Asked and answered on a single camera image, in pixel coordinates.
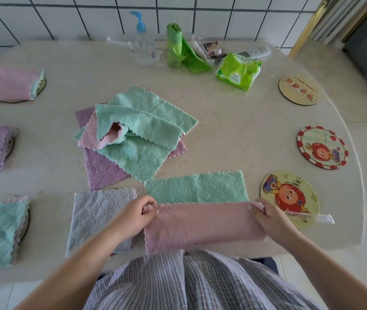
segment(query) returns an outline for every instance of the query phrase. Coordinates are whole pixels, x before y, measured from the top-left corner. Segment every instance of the plastic bottle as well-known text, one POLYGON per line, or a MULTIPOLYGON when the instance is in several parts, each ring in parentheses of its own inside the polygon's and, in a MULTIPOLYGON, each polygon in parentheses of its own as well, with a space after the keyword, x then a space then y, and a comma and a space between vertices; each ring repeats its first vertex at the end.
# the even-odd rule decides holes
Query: plastic bottle
POLYGON ((138 33, 133 40, 135 61, 142 66, 155 65, 159 60, 159 55, 156 54, 155 41, 146 32, 146 25, 142 21, 142 13, 131 11, 130 14, 138 18, 138 24, 136 25, 138 33))

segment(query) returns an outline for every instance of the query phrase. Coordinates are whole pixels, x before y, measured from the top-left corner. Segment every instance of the gray towel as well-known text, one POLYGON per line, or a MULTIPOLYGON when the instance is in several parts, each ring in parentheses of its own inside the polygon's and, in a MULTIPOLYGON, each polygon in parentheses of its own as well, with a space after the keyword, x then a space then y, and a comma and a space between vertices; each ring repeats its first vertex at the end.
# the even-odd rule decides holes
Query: gray towel
MULTIPOLYGON (((129 188, 76 192, 66 257, 90 236, 100 232, 129 201, 136 199, 137 195, 135 189, 129 188)), ((121 253, 131 249, 132 240, 128 239, 113 252, 121 253)))

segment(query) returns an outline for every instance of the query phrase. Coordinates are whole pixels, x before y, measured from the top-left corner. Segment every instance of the white table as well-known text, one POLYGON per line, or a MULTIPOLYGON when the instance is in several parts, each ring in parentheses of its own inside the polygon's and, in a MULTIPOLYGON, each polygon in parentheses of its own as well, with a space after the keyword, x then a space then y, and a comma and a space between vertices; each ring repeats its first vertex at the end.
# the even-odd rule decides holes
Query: white table
MULTIPOLYGON (((235 52, 250 42, 227 42, 235 52)), ((32 199, 31 220, 17 264, 0 269, 0 284, 44 279, 64 260, 75 191, 87 191, 83 150, 71 137, 78 131, 74 111, 107 102, 130 85, 149 88, 193 115, 199 124, 185 137, 188 152, 168 160, 155 178, 193 173, 242 170, 250 200, 259 196, 263 177, 287 169, 305 178, 320 200, 321 213, 335 225, 314 225, 304 234, 324 249, 359 244, 364 222, 360 165, 351 137, 326 95, 313 106, 289 102, 278 89, 279 79, 304 70, 276 49, 264 61, 248 92, 215 78, 212 72, 191 74, 185 68, 141 68, 131 53, 104 42, 29 41, 0 60, 45 69, 47 86, 35 101, 0 103, 0 124, 21 130, 15 148, 0 172, 0 201, 8 195, 32 199), (347 144, 348 164, 335 171, 320 169, 301 156, 298 131, 308 125, 334 130, 347 144)), ((134 178, 112 187, 134 187, 134 178)), ((243 257, 279 255, 271 240, 204 246, 243 257)), ((140 238, 132 252, 114 255, 105 269, 144 255, 140 238)))

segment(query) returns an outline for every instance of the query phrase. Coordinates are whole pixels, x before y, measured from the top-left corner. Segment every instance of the striped shirt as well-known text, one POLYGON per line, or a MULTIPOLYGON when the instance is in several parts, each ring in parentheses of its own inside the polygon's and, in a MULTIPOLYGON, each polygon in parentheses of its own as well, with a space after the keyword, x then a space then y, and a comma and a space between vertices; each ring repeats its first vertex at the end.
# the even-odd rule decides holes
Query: striped shirt
POLYGON ((84 309, 321 309, 266 266, 212 251, 130 261, 94 286, 84 309))

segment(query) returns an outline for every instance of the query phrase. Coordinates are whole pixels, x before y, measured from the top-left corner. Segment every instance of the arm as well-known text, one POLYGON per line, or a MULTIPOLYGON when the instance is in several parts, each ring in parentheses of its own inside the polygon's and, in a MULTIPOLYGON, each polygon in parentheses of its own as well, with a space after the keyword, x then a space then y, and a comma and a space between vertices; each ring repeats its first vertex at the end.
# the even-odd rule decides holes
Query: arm
POLYGON ((367 286, 306 239, 284 212, 259 198, 265 213, 253 208, 265 232, 299 263, 329 309, 367 309, 367 286))
POLYGON ((150 196, 131 201, 15 310, 82 309, 112 251, 122 241, 137 235, 155 217, 155 209, 142 214, 142 208, 148 203, 156 204, 156 201, 150 196))

